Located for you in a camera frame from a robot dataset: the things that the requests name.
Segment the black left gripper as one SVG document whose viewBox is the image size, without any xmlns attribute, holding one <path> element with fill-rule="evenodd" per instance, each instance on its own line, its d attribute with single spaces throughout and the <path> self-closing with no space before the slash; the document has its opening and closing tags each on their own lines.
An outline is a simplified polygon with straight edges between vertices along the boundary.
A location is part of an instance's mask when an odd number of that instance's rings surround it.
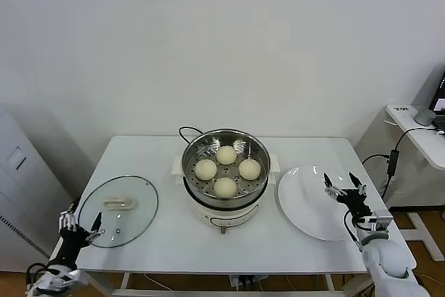
<svg viewBox="0 0 445 297">
<path fill-rule="evenodd" d="M 77 203 L 71 203 L 67 210 L 60 213 L 58 219 L 58 230 L 63 242 L 57 253 L 57 264 L 63 266 L 75 266 L 81 249 L 89 246 L 102 234 L 100 232 L 102 212 L 97 214 L 89 233 L 79 225 L 76 226 L 77 206 Z"/>
</svg>

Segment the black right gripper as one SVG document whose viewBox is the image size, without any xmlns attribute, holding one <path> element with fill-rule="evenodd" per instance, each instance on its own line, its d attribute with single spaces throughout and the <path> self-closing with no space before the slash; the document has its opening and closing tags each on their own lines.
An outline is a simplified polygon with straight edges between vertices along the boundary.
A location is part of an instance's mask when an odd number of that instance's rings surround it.
<svg viewBox="0 0 445 297">
<path fill-rule="evenodd" d="M 348 173 L 356 189 L 339 189 L 333 185 L 326 173 L 323 174 L 325 192 L 337 202 L 345 204 L 352 215 L 352 221 L 364 221 L 364 217 L 371 216 L 371 208 L 364 203 L 366 199 L 366 185 L 351 172 Z"/>
</svg>

